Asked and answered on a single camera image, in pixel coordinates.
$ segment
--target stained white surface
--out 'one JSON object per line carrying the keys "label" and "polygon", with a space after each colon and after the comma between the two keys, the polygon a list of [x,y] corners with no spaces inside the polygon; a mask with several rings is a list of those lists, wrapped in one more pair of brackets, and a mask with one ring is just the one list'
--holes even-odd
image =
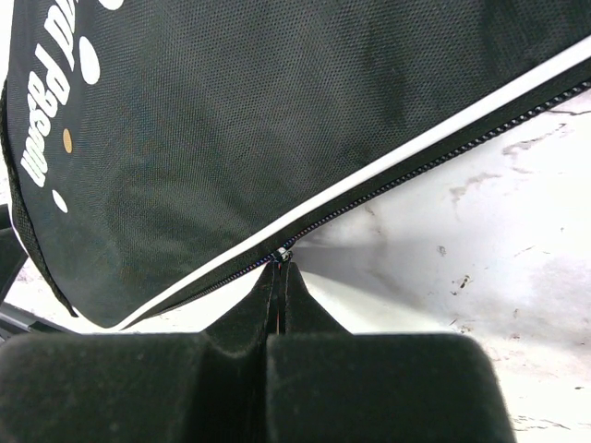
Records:
{"label": "stained white surface", "polygon": [[[11,5],[0,3],[2,20]],[[590,146],[587,93],[318,229],[297,245],[295,261],[351,331],[475,338],[493,361],[520,443],[591,441]],[[133,330],[201,330],[257,277]],[[95,330],[67,314],[30,263],[7,301]]]}

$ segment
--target zipper pull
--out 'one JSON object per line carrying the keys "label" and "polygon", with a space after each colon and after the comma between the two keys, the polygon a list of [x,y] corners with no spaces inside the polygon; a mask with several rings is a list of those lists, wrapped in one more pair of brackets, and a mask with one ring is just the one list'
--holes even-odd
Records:
{"label": "zipper pull", "polygon": [[284,247],[280,247],[275,252],[272,253],[273,261],[275,263],[285,263],[292,259],[294,253],[292,251],[288,251]]}

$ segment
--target black mesh fabric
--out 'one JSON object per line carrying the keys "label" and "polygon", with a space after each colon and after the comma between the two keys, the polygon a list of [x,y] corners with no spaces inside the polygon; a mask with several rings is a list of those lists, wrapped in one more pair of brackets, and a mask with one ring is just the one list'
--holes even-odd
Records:
{"label": "black mesh fabric", "polygon": [[[43,26],[55,3],[75,8],[73,69]],[[59,293],[113,326],[589,34],[591,0],[16,2],[7,130],[27,247]],[[43,187],[19,166],[30,72],[47,87],[38,43],[70,87],[44,138]]]}

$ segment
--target zipper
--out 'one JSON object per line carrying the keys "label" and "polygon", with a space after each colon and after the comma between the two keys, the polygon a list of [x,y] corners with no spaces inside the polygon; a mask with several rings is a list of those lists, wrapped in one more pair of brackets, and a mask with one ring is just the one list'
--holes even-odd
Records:
{"label": "zipper", "polygon": [[352,210],[352,209],[356,208],[357,206],[359,206],[363,203],[366,203],[367,201],[370,201],[371,199],[383,194],[386,191],[394,189],[395,187],[408,182],[409,180],[421,175],[422,173],[430,171],[431,169],[435,168],[436,166],[444,164],[445,162],[447,162],[451,159],[454,159],[455,157],[457,157],[465,152],[468,152],[469,150],[472,150],[476,146],[479,146],[479,145],[485,143],[486,141],[489,141],[501,134],[504,134],[505,132],[519,126],[521,123],[525,123],[525,122],[531,120],[533,117],[543,114],[544,112],[552,109],[553,107],[558,106],[559,104],[562,104],[564,102],[567,102],[571,98],[579,95],[581,92],[584,92],[589,89],[591,89],[591,78],[588,80],[582,81],[581,83],[579,83],[576,86],[553,97],[552,99],[550,99],[542,104],[539,104],[538,106],[530,109],[526,113],[518,115],[517,117],[508,121],[507,123],[505,123],[501,126],[497,126],[494,129],[489,130],[489,132],[487,132],[486,134],[483,134],[482,136],[475,138],[472,141],[469,141],[468,143],[465,143],[464,145],[460,146],[459,148],[456,148],[455,150],[453,150],[445,155],[442,155],[441,157],[435,159],[434,161],[424,164],[423,166],[416,168],[414,171],[412,171],[408,174],[405,174],[402,177],[397,178],[396,180],[392,180],[390,183],[376,189],[375,191],[373,191],[369,194],[366,194],[361,198],[358,198],[357,200],[353,201],[352,203],[349,203],[347,206],[332,212],[331,214],[327,215],[326,217],[323,217],[322,219],[316,221],[315,223],[310,224],[303,231],[300,231],[299,233],[297,233],[293,237],[289,238],[285,243],[283,243],[282,247],[280,247],[276,251],[273,251],[269,255],[263,257],[262,259],[256,261],[255,263],[252,263],[251,265],[249,265],[246,268],[240,270],[239,272],[231,275],[230,277],[227,277],[221,281],[218,281],[217,283],[213,284],[213,286],[210,286],[209,288],[201,291],[200,293],[196,293],[195,295],[189,297],[187,300],[177,303],[175,305],[172,305],[170,307],[167,307],[166,309],[159,312],[158,314],[154,314],[152,317],[159,316],[160,314],[164,314],[166,312],[172,311],[173,309],[177,309],[178,307],[186,305],[187,303],[191,303],[191,302],[201,298],[202,296],[207,295],[208,293],[212,293],[213,291],[220,289],[221,287],[225,286],[229,282],[234,281],[234,280],[238,279],[239,277],[242,277],[243,275],[251,272],[252,270],[254,270],[256,268],[259,268],[262,265],[265,265],[270,262],[281,263],[282,261],[288,261],[289,259],[291,259],[291,255],[292,255],[292,252],[289,250],[289,248],[292,247],[296,243],[296,241],[299,240],[301,237],[303,237],[304,235],[306,235],[308,233],[311,233],[312,231],[314,231],[317,228],[320,228],[320,226],[322,226],[323,224],[330,222],[331,220],[335,219],[336,217],[339,217],[340,215],[345,214],[349,210]]}

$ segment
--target dirt mark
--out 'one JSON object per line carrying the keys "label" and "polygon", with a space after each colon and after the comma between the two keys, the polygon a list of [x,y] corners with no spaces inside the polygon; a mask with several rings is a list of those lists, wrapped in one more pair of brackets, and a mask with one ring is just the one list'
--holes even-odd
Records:
{"label": "dirt mark", "polygon": [[566,123],[560,123],[556,129],[554,129],[546,134],[542,134],[541,136],[536,137],[536,138],[532,138],[531,140],[518,141],[517,143],[507,146],[506,148],[503,148],[502,155],[509,156],[513,160],[517,160],[517,157],[519,156],[520,151],[531,150],[537,143],[539,143],[540,141],[542,141],[545,138],[548,138],[548,137],[556,134],[558,131],[563,129],[565,126],[566,126]]}
{"label": "dirt mark", "polygon": [[535,248],[535,247],[536,247],[536,245],[531,245],[531,246],[527,247],[526,249],[523,249],[523,250],[519,251],[519,252],[518,252],[517,254],[515,254],[513,257],[519,257],[519,256],[521,256],[521,255],[522,255],[524,252],[531,251],[531,250],[532,250],[533,248]]}
{"label": "dirt mark", "polygon": [[517,166],[514,166],[513,168],[514,171],[516,171],[519,174],[533,174],[533,171],[529,171],[528,169],[524,169],[524,168],[518,168]]}
{"label": "dirt mark", "polygon": [[471,282],[470,280],[470,276],[469,275],[465,275],[464,279],[462,280],[462,283],[460,284],[460,289],[463,289],[466,287],[466,285]]}
{"label": "dirt mark", "polygon": [[487,180],[491,180],[493,178],[501,178],[502,175],[500,174],[489,174],[489,173],[482,173],[479,175],[475,175],[474,177],[470,177],[465,181],[464,186],[458,187],[451,187],[450,193],[452,194],[452,203],[454,206],[457,206],[458,202],[462,199],[463,196],[466,195],[468,189],[470,187],[475,186],[476,189],[480,188],[482,183],[486,182]]}

